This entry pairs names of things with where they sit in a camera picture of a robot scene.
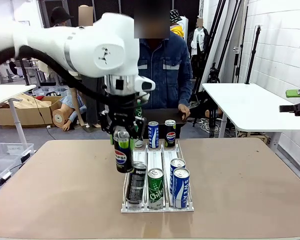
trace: blue and white can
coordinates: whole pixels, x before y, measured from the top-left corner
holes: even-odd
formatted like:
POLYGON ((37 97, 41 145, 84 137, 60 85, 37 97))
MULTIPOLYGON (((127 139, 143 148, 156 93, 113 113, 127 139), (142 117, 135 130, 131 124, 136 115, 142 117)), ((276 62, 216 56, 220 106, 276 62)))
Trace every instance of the blue and white can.
POLYGON ((190 172, 178 167, 173 172, 172 202, 176 209, 187 207, 190 172))
POLYGON ((173 181, 174 181, 174 171, 176 168, 185 168, 186 167, 186 162, 181 159, 181 158, 175 158, 172 159, 170 162, 170 186, 169 190, 170 193, 172 194, 172 186, 173 186, 173 181))
POLYGON ((149 147, 156 149, 159 147, 159 123, 151 121, 148 123, 149 147))

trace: denim jacket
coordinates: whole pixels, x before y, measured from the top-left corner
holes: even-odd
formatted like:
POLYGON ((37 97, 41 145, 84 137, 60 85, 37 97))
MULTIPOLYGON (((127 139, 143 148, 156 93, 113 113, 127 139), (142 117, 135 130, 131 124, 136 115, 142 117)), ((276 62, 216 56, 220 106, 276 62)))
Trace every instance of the denim jacket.
POLYGON ((192 92, 192 68, 186 42, 170 32, 152 52, 147 41, 140 39, 139 75, 155 82, 144 109, 174 109, 188 105, 192 92))

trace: silver can lid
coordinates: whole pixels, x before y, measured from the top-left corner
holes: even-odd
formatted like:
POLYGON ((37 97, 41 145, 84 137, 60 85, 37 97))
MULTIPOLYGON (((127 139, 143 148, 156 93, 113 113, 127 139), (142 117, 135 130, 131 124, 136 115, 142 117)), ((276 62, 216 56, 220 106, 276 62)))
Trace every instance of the silver can lid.
POLYGON ((173 171, 173 175, 175 175, 179 179, 185 179, 190 176, 190 172, 186 168, 178 167, 173 171))
POLYGON ((174 126, 176 125, 176 121, 169 119, 169 120, 165 120, 164 124, 167 126, 174 126))
POLYGON ((149 125, 149 126, 158 126, 159 123, 158 123, 157 121, 150 121, 150 122, 148 123, 148 125, 149 125))
POLYGON ((133 162, 133 167, 136 169, 147 169, 147 166, 144 162, 142 161, 134 161, 133 162))
POLYGON ((176 168, 183 168, 186 165, 186 162, 181 158, 175 158, 171 160, 170 164, 176 168))
POLYGON ((152 179, 159 179, 164 175, 164 171, 160 168, 152 168, 148 171, 148 176, 152 179))

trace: table leg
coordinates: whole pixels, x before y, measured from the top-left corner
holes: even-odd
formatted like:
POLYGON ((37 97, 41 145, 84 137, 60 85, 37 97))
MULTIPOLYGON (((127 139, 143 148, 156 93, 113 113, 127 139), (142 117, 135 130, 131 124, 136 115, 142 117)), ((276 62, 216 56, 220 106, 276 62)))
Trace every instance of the table leg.
POLYGON ((9 99, 8 102, 9 102, 9 106, 10 106, 10 109, 11 109, 11 113, 12 113, 12 116, 13 116, 13 120, 14 120, 16 130, 18 131, 20 141, 23 145, 26 145, 27 144, 26 137, 25 137, 24 131, 22 130, 21 123, 19 121, 14 102, 11 98, 9 99))
POLYGON ((225 136, 227 118, 228 118, 227 115, 225 113, 223 113, 222 120, 221 120, 221 126, 220 126, 220 132, 219 132, 220 139, 225 136))
POLYGON ((272 137, 271 137, 271 142, 270 142, 270 149, 274 152, 276 152, 278 144, 279 144, 279 139, 281 136, 281 132, 274 132, 272 137))

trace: white table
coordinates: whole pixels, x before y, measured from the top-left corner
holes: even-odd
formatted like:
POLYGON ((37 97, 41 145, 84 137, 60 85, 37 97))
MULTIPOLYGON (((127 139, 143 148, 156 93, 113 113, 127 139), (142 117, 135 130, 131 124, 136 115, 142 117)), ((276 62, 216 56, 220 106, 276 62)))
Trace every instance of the white table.
POLYGON ((273 133, 270 148, 276 151, 281 133, 300 131, 300 116, 279 112, 291 102, 250 83, 203 83, 203 88, 223 111, 219 138, 223 138, 227 117, 238 130, 273 133))
POLYGON ((2 84, 0 85, 0 104, 5 101, 9 102, 11 113, 13 116, 14 124, 22 144, 27 144, 24 131, 22 130, 16 108, 14 106, 14 96, 34 89, 36 85, 18 85, 18 84, 2 84))

